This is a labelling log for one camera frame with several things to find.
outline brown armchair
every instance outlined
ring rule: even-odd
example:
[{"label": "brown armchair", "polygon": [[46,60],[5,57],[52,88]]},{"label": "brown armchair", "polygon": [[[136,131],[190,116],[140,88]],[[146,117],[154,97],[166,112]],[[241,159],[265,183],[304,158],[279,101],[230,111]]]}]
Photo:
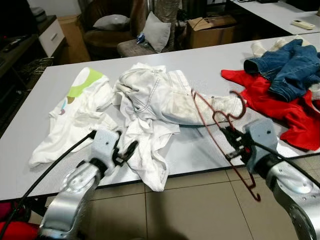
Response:
[{"label": "brown armchair", "polygon": [[[174,51],[176,20],[180,0],[150,0],[150,3],[152,3],[151,7],[153,7],[153,9],[151,10],[153,10],[154,15],[164,23],[171,23],[170,37],[168,43],[162,50],[162,53]],[[141,44],[137,44],[135,39],[119,43],[117,50],[122,57],[133,57],[156,53],[151,46],[144,47]]]},{"label": "brown armchair", "polygon": [[[92,60],[119,58],[117,45],[134,40],[146,23],[145,0],[94,0],[79,16],[83,41]],[[106,31],[93,28],[95,22],[107,15],[120,14],[130,18],[123,31]]]}]

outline blue jeans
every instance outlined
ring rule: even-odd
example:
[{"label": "blue jeans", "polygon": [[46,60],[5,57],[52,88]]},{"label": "blue jeans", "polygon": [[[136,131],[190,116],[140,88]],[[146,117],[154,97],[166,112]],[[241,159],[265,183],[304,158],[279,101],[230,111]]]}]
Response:
[{"label": "blue jeans", "polygon": [[301,46],[295,39],[277,51],[244,62],[246,73],[260,73],[271,81],[270,92],[290,102],[303,96],[308,88],[320,82],[320,54],[314,46]]}]

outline tiled floor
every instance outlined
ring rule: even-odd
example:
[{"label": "tiled floor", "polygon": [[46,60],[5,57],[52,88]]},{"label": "tiled floor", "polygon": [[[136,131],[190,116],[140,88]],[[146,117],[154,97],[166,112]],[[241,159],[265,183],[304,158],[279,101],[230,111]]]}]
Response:
[{"label": "tiled floor", "polygon": [[[320,181],[319,156],[297,163]],[[100,189],[81,230],[89,240],[297,240],[288,214],[255,179],[261,203],[231,170],[169,178],[164,192],[143,183]]]}]

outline pillow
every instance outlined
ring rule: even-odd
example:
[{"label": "pillow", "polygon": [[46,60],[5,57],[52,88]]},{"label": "pillow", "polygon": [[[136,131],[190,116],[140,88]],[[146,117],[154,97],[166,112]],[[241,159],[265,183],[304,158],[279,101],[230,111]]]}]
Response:
[{"label": "pillow", "polygon": [[146,19],[144,29],[145,40],[147,40],[157,53],[161,53],[167,45],[170,36],[171,22],[162,22],[151,11]]},{"label": "pillow", "polygon": [[93,25],[94,28],[107,31],[121,31],[130,22],[126,16],[113,14],[99,18]]}]

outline white desk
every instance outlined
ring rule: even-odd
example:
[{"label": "white desk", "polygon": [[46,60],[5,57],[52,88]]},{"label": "white desk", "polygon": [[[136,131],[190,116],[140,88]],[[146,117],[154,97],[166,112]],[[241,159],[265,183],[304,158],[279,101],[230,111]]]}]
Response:
[{"label": "white desk", "polygon": [[[320,46],[318,41],[320,33],[306,34],[304,37],[312,44]],[[275,40],[276,38],[264,39],[262,43],[266,48],[270,48]],[[0,139],[0,200],[21,197],[49,166],[41,164],[30,169],[28,160],[33,150],[49,133],[48,113],[67,94],[70,85],[82,68],[91,67],[104,73],[110,78],[110,84],[113,86],[119,75],[137,62],[148,63],[151,66],[166,65],[167,71],[182,70],[189,84],[198,91],[204,94],[227,96],[229,90],[241,91],[243,87],[225,80],[220,76],[220,72],[222,69],[243,69],[244,60],[252,56],[251,44],[252,42],[248,41],[48,67]],[[124,123],[124,117],[115,107],[110,106],[107,112],[119,125]],[[235,122],[235,126],[241,127],[256,118],[262,118],[262,116],[248,109],[244,118]],[[277,134],[286,131],[285,127],[278,124],[274,124],[274,127]],[[66,157],[36,187],[31,196],[57,193],[66,173],[81,160],[86,159],[89,151],[90,148],[87,147]],[[305,154],[294,148],[293,151],[299,155]],[[181,127],[181,133],[172,136],[160,154],[168,162],[170,175],[214,171],[229,166],[214,147],[204,127]],[[138,180],[140,180],[139,176],[124,165],[119,172],[111,177],[105,177],[100,186]]]},{"label": "white desk", "polygon": [[[238,0],[235,0],[234,3],[292,35],[320,32],[320,16],[316,15],[317,11],[303,11],[283,1],[260,3],[257,1],[238,2]],[[305,30],[292,25],[291,22],[293,20],[305,21],[314,24],[315,27],[312,30]]]}]

